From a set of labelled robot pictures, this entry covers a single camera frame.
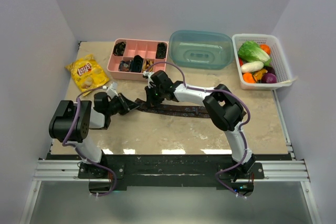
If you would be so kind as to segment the dark brown patterned tie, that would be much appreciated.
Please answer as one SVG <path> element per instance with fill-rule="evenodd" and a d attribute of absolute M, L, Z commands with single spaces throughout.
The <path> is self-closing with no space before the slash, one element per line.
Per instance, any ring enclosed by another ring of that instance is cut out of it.
<path fill-rule="evenodd" d="M 169 115 L 169 116 L 179 116 L 184 118 L 206 118 L 209 119 L 210 115 L 203 106 L 180 106 L 180 105 L 169 105 L 169 104 L 159 104 L 155 106 L 147 106 L 146 102 L 141 99 L 136 99 L 135 103 L 140 106 L 137 110 L 146 113 Z"/>

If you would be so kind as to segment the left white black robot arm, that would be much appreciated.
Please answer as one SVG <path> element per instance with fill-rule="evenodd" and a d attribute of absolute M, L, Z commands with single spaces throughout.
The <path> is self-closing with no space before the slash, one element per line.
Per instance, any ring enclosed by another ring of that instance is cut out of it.
<path fill-rule="evenodd" d="M 126 115 L 139 106 L 122 93 L 98 92 L 93 101 L 62 100 L 50 121 L 49 135 L 62 146 L 72 147 L 84 163 L 91 164 L 91 173 L 103 178 L 108 174 L 109 165 L 102 161 L 103 151 L 89 138 L 89 130 L 106 130 L 113 115 Z"/>

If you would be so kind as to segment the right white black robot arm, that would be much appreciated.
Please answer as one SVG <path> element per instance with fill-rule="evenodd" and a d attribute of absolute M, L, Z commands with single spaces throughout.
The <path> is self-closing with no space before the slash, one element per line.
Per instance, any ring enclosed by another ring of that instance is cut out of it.
<path fill-rule="evenodd" d="M 149 105 L 168 100 L 203 106 L 213 124 L 226 135 L 232 151 L 235 175 L 246 178 L 252 173 L 255 157 L 243 131 L 251 114 L 247 106 L 225 85 L 203 88 L 190 86 L 185 81 L 173 82 L 163 70 L 144 72 L 143 78 L 148 81 L 145 91 Z"/>

